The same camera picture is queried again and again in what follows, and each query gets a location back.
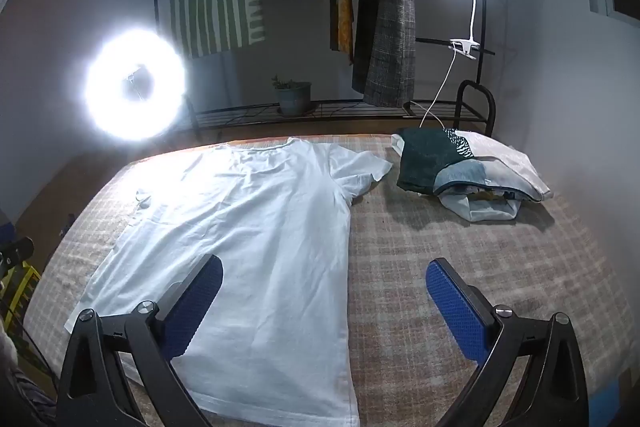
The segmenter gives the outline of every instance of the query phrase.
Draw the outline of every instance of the white t-shirt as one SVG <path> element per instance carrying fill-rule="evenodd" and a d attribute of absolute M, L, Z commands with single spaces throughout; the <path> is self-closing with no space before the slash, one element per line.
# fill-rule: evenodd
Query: white t-shirt
<path fill-rule="evenodd" d="M 185 354 L 172 360 L 198 406 L 268 425 L 357 427 L 350 204 L 391 164 L 292 138 L 269 148 L 217 146 L 187 163 L 139 198 L 65 328 L 85 308 L 107 316 L 158 301 L 213 253 L 222 287 Z"/>

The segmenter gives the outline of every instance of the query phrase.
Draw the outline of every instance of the blue gripper pad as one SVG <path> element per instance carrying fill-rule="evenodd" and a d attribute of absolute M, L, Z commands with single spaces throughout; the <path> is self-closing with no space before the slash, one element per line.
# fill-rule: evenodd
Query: blue gripper pad
<path fill-rule="evenodd" d="M 188 276 L 186 288 L 178 288 L 181 295 L 164 318 L 164 335 L 160 349 L 166 360 L 180 357 L 189 347 L 189 343 L 206 315 L 213 299 L 222 286 L 222 263 L 215 255 L 203 259 L 202 267 Z"/>
<path fill-rule="evenodd" d="M 488 330 L 494 323 L 491 313 L 487 315 L 478 298 L 445 259 L 431 261 L 425 279 L 427 291 L 463 355 L 482 365 L 491 351 L 488 345 Z"/>

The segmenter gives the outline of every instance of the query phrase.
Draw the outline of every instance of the dark green fabric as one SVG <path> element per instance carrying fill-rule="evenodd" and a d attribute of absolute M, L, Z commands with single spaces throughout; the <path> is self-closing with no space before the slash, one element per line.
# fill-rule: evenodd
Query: dark green fabric
<path fill-rule="evenodd" d="M 466 160 L 470 155 L 468 152 L 461 154 L 459 150 L 465 151 L 460 144 L 453 143 L 452 139 L 458 141 L 464 138 L 453 134 L 447 129 L 430 128 L 406 128 L 401 129 L 399 135 L 404 140 L 404 150 L 400 160 L 400 174 L 398 175 L 398 187 L 420 194 L 433 195 L 433 184 L 438 172 L 454 163 Z"/>

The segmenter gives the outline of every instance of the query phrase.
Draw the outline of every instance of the yellow object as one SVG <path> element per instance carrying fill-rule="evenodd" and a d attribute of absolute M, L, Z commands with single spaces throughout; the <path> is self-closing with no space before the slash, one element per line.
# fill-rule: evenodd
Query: yellow object
<path fill-rule="evenodd" d="M 353 64 L 353 3 L 351 0 L 338 1 L 338 51 L 349 55 Z"/>
<path fill-rule="evenodd" d="M 21 266 L 15 266 L 9 270 L 6 277 L 2 279 L 0 301 L 3 306 L 0 307 L 0 315 L 3 318 L 4 330 L 14 342 L 18 355 L 47 374 L 47 368 L 23 338 L 21 325 L 39 281 L 40 274 L 29 263 L 23 262 Z"/>

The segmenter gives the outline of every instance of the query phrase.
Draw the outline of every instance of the t-shirt hem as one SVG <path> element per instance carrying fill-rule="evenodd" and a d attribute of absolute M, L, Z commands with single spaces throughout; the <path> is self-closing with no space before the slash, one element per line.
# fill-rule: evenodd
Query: t-shirt hem
<path fill-rule="evenodd" d="M 122 360 L 122 367 L 129 378 L 142 385 L 142 380 L 137 370 L 131 367 L 126 360 Z M 265 425 L 277 425 L 280 427 L 317 427 L 318 425 L 328 425 L 330 427 L 360 427 L 360 418 L 357 415 L 355 417 L 330 418 L 327 416 L 286 412 L 220 400 L 207 394 L 196 393 L 190 389 L 187 389 L 187 391 L 198 407 L 226 418 Z"/>

